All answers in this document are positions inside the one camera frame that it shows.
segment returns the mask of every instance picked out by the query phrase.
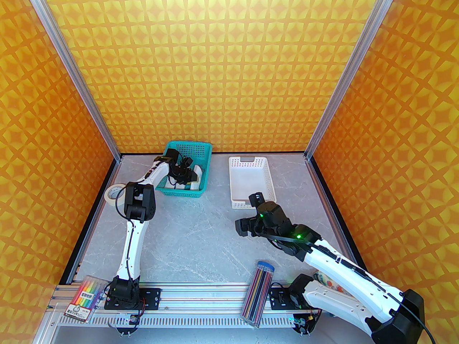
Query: tape roll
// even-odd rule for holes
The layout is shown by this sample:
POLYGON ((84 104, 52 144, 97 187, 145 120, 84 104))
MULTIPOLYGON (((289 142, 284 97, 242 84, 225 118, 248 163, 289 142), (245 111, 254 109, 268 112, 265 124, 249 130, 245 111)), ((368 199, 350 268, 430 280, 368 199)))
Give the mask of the tape roll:
MULTIPOLYGON (((104 199, 108 202, 108 205, 115 206, 116 196, 120 192, 120 190, 125 187, 124 183, 116 183, 115 185, 111 185, 107 190, 105 190, 104 199)), ((121 191, 121 195, 118 198, 118 207, 124 204, 124 196, 126 190, 121 191)))

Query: pencil tube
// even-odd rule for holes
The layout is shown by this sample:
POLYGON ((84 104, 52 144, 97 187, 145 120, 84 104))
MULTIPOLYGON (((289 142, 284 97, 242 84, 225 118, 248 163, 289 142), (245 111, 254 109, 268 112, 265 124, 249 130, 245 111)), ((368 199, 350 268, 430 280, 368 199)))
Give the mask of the pencil tube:
POLYGON ((268 290, 273 279, 274 267, 267 262, 259 261, 254 278, 247 291, 242 306, 241 318, 249 325, 259 328, 268 290))

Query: gray marble surface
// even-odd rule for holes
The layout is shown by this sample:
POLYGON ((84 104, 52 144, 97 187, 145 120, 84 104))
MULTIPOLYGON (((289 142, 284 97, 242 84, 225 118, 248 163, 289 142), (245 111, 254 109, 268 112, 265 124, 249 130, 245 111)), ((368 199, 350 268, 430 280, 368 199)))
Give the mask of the gray marble surface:
MULTIPOLYGON (((228 157, 212 155, 206 192, 198 199, 156 192, 156 214, 146 231, 141 256, 143 282, 249 282, 258 260, 275 267, 274 280, 291 282, 309 265, 275 249, 266 239, 240 237, 234 221, 253 210, 231 208, 228 157)), ((307 224, 338 248, 302 154, 266 156, 277 203, 292 223, 307 224)), ((113 183, 135 181, 151 167, 154 156, 124 156, 113 183)), ((111 280, 123 252, 126 221, 105 204, 77 274, 111 280)))

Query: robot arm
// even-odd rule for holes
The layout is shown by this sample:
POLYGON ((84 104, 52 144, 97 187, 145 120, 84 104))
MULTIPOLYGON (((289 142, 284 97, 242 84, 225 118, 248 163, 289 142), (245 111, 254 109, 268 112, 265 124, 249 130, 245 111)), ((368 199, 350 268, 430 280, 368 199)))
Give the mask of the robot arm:
POLYGON ((156 211, 154 188, 166 177, 173 177, 181 185, 198 181, 197 174, 190 169, 193 159, 182 157, 178 165, 179 152, 168 149, 166 154, 155 158, 152 167, 136 182, 128 182, 120 190, 115 207, 126 219, 126 239, 123 256, 116 276, 110 283, 108 305, 119 310, 139 307, 140 257, 146 228, 156 211), (118 209, 118 197, 125 190, 124 215, 118 209))
POLYGON ((418 341, 424 323, 423 299, 418 293, 402 292, 370 275, 316 231, 292 224, 279 205, 265 202, 262 193, 250 195, 249 200, 257 208, 257 215, 236 220, 240 236, 250 232, 253 237, 265 237, 274 247, 324 272, 354 296, 329 290, 301 274, 289 288, 292 301, 299 307, 306 303, 339 316, 365 331, 377 344, 418 341))

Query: yellow geometric pattern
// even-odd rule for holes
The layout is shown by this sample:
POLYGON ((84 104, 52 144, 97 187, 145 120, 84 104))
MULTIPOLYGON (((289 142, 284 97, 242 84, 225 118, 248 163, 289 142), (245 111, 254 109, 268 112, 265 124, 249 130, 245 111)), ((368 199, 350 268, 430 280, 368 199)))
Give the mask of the yellow geometric pattern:
POLYGON ((314 154, 369 270, 418 291, 448 344, 459 343, 458 6, 395 0, 314 154))
POLYGON ((29 0, 0 0, 0 342, 29 343, 112 156, 29 0))
POLYGON ((122 152, 303 151, 375 0, 48 0, 122 152))

